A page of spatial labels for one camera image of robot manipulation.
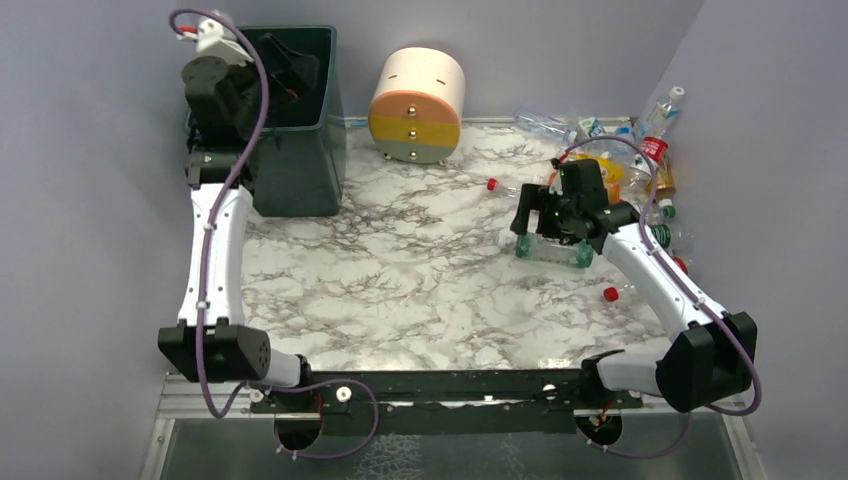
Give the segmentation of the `red cap labelled bottle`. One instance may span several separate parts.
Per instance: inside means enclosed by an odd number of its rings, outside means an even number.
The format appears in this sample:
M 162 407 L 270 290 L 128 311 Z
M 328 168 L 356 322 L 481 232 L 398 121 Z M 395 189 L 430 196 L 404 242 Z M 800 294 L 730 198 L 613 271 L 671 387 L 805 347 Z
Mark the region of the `red cap labelled bottle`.
M 486 183 L 486 189 L 492 195 L 515 200 L 521 198 L 523 186 L 524 183 L 510 179 L 499 180 L 497 178 L 490 178 Z

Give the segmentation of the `green label clear bottle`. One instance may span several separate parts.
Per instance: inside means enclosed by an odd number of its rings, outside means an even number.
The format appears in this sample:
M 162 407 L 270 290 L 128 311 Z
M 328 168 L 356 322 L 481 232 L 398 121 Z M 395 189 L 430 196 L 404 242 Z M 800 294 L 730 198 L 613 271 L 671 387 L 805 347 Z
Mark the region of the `green label clear bottle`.
M 536 233 L 517 237 L 515 256 L 529 261 L 564 265 L 576 269 L 591 266 L 595 252 L 585 241 L 574 245 L 560 244 Z

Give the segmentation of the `orange drink bottle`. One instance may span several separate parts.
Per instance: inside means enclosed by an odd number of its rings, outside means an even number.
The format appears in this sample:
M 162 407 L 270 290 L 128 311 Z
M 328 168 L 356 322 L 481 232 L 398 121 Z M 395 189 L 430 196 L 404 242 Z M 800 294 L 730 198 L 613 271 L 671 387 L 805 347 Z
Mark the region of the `orange drink bottle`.
M 604 180 L 604 188 L 607 191 L 608 202 L 610 204 L 618 203 L 620 201 L 620 187 L 619 187 L 619 185 L 617 183 L 607 182 L 606 178 L 603 178 L 603 180 Z M 547 177 L 546 183 L 550 188 L 553 188 L 554 190 L 560 190 L 561 189 L 561 180 L 559 178 L 559 173 L 557 171 L 550 173 Z

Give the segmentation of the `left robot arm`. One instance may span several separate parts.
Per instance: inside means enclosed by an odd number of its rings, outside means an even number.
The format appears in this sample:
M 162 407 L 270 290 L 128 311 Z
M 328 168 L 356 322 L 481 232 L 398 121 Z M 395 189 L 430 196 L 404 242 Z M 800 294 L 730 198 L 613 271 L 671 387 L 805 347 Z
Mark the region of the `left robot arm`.
M 215 32 L 202 21 L 179 35 L 197 56 L 181 76 L 194 139 L 186 175 L 192 204 L 190 272 L 177 323 L 157 346 L 187 380 L 300 386 L 308 363 L 275 349 L 266 332 L 245 323 L 241 274 L 249 164 L 270 110 L 271 81 L 257 47 L 240 30 Z

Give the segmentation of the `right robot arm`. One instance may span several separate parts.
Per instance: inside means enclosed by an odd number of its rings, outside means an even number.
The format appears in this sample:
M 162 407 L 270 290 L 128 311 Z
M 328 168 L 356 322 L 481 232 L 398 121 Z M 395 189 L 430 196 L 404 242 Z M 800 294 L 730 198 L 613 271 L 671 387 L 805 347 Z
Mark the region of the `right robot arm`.
M 681 413 L 751 391 L 755 412 L 763 400 L 754 365 L 758 327 L 745 312 L 731 313 L 699 288 L 649 232 L 628 202 L 612 204 L 599 163 L 582 159 L 557 167 L 556 186 L 525 183 L 511 231 L 528 233 L 532 212 L 537 234 L 566 244 L 586 242 L 636 288 L 660 320 L 671 345 L 661 355 L 608 352 L 584 363 L 589 384 L 601 392 L 635 391 L 661 397 Z

